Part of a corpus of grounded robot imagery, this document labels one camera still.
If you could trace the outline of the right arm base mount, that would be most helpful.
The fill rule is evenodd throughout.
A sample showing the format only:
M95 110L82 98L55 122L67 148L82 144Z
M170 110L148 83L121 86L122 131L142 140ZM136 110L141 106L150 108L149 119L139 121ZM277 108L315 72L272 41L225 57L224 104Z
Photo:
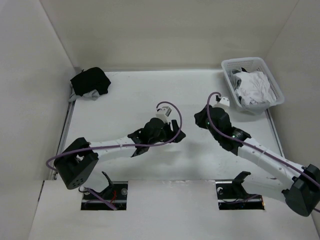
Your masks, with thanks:
M217 180L215 182L218 208L221 211L235 210L264 210L264 202L261 195L249 194L242 183L248 171L242 171L234 179Z

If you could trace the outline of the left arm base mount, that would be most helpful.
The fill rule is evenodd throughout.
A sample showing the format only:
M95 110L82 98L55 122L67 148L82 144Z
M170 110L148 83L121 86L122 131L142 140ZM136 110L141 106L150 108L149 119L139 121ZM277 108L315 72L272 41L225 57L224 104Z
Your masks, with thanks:
M127 209L128 188L127 181L112 181L109 176L102 173L107 180L107 186L102 192L95 192L104 201L109 202L113 207L105 204L84 187L79 187L78 191L82 194L82 211L125 211Z

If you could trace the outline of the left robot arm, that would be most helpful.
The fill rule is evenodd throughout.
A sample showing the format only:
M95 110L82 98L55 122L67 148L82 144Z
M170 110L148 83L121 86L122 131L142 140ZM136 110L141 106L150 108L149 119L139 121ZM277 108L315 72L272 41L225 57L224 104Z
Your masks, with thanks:
M89 142L79 137L64 151L70 154L58 157L53 164L67 189L89 188L105 200L112 195L112 186L107 183L107 174L100 163L137 157L146 153L150 145L179 143L185 137L175 119L168 123L153 117L143 128L117 140Z

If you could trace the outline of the white plastic laundry basket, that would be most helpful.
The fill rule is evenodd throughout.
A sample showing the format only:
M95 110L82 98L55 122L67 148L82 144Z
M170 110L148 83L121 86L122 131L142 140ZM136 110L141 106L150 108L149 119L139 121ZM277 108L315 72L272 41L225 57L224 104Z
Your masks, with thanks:
M260 115L285 102L279 85L262 58L223 60L221 68L237 111Z

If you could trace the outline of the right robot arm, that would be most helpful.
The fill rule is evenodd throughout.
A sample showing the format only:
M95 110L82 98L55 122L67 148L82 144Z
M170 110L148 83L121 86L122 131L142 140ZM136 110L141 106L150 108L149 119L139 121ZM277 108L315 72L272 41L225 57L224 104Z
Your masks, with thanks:
M232 126L221 107L205 106L194 115L195 124L208 130L219 145L235 156L246 159L275 177L267 184L255 179L246 182L250 172L233 179L232 192L238 198L260 194L285 203L300 216L308 217L320 202L320 170L291 162L260 145L244 130Z

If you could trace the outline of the folded black tank top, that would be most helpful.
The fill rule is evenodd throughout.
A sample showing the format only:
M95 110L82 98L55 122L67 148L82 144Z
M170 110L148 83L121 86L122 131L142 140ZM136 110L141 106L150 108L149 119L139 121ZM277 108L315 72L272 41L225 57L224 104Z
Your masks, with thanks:
M75 95L80 97L91 92L98 93L100 96L105 95L111 85L110 79L99 67L92 67L82 71L73 77L70 83Z

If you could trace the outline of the grey garment in basket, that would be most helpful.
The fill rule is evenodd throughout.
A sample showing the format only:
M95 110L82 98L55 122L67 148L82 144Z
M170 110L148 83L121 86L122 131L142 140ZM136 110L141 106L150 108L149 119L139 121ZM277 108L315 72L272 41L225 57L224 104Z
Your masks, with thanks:
M240 77L237 76L237 74L243 72L243 70L244 69L241 67L241 68L232 69L230 71L229 79L234 91L238 89L241 85L242 80Z

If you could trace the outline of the white clothes pile in basket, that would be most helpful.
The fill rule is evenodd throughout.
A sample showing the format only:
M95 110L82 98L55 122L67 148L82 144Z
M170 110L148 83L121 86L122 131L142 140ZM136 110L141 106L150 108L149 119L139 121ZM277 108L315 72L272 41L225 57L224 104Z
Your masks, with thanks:
M240 104L244 107L260 104L274 104L277 100L267 76L261 71L240 72L241 85L234 90Z

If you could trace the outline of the folded grey tank top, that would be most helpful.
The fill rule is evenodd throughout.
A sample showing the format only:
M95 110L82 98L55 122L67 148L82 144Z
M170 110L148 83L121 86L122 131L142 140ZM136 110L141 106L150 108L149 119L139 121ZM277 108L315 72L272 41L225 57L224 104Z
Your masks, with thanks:
M85 98L85 99L89 99L89 100L95 101L99 97L100 97L100 94L96 89L94 89L94 90L92 90L90 92L87 92L87 93L85 93L83 95L78 95L78 94L75 93L75 90L73 88L71 88L71 95L70 95L70 97L68 99L68 102L72 103L72 102L76 101L79 98Z

